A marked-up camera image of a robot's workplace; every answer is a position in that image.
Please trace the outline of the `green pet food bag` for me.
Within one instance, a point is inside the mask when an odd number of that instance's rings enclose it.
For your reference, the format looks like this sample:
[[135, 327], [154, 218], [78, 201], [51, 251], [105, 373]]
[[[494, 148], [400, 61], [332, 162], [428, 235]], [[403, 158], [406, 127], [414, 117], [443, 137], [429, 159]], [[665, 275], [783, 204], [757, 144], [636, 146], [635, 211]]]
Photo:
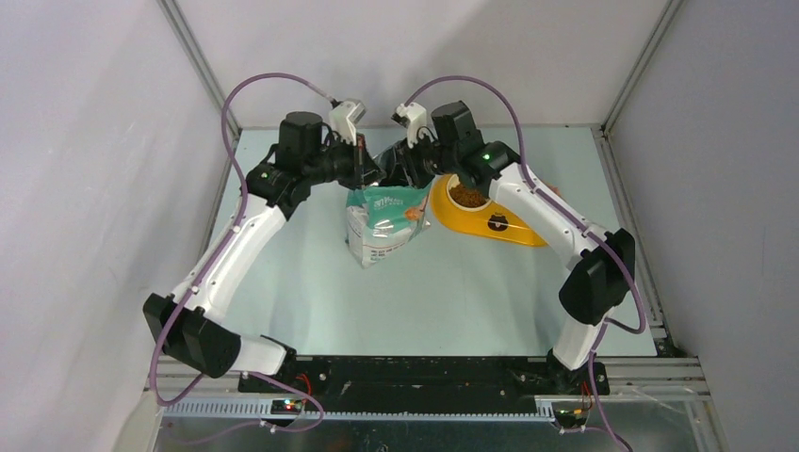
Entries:
[[430, 192], [429, 186], [372, 185], [348, 193], [345, 242], [361, 267], [377, 264], [431, 226]]

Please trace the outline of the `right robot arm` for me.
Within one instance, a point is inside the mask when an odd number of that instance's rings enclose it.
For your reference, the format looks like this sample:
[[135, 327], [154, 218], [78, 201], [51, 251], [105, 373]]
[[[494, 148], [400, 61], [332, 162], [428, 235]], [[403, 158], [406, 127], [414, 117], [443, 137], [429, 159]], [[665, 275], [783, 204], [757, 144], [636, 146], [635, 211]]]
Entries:
[[635, 291], [635, 240], [585, 218], [541, 181], [508, 144], [484, 139], [467, 105], [458, 101], [427, 111], [418, 103], [396, 107], [406, 137], [394, 150], [409, 183], [454, 174], [465, 186], [516, 215], [537, 233], [566, 268], [558, 297], [566, 312], [547, 372], [551, 387], [571, 394], [586, 380], [610, 314]]

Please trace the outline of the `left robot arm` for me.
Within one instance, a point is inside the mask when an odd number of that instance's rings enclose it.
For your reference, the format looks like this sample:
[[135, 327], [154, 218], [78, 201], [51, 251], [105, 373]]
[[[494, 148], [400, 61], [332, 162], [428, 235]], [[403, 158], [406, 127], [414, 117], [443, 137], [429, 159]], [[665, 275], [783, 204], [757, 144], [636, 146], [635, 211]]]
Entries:
[[285, 116], [277, 142], [247, 173], [224, 232], [169, 295], [152, 294], [144, 302], [158, 353], [209, 378], [256, 372], [275, 392], [294, 387], [298, 367], [286, 359], [290, 347], [267, 336], [231, 331], [224, 322], [256, 257], [313, 186], [337, 183], [355, 189], [383, 178], [356, 128], [362, 115], [341, 104], [327, 119], [305, 111]]

